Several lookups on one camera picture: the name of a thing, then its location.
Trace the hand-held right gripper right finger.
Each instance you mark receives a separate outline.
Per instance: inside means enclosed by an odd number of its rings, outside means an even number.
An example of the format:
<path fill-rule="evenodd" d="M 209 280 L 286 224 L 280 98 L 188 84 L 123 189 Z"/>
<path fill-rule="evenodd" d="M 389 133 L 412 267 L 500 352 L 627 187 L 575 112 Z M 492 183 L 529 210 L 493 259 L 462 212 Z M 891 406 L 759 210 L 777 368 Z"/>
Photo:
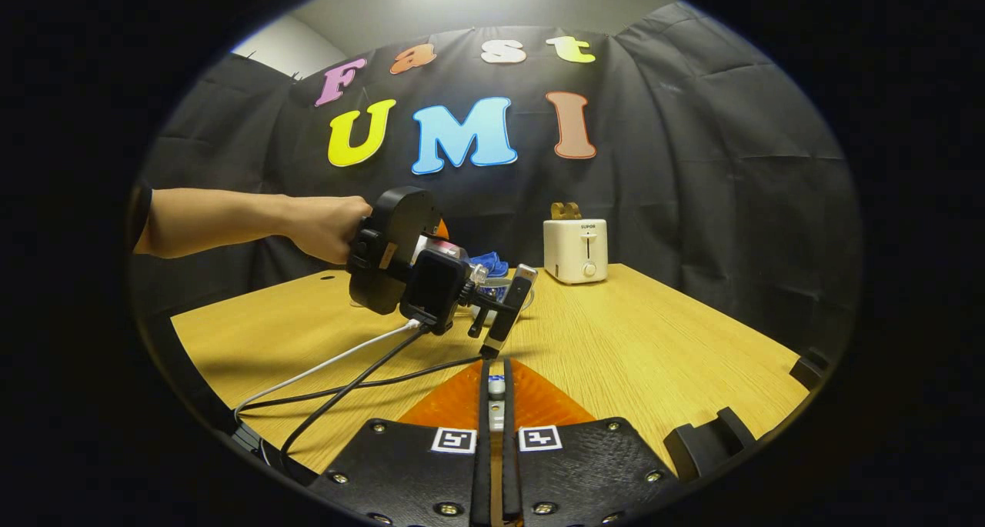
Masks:
<path fill-rule="evenodd" d="M 504 524 L 623 526 L 682 492 L 625 418 L 521 426 L 519 373 L 504 360 Z"/>

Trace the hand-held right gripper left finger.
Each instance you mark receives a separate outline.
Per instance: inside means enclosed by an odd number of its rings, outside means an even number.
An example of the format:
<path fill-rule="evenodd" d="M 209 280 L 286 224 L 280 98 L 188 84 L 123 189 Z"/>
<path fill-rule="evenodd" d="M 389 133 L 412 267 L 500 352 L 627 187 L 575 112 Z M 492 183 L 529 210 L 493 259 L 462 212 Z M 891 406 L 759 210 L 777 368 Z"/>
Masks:
<path fill-rule="evenodd" d="M 309 491 L 379 526 L 489 526 L 489 360 L 465 390 L 475 428 L 370 419 Z"/>

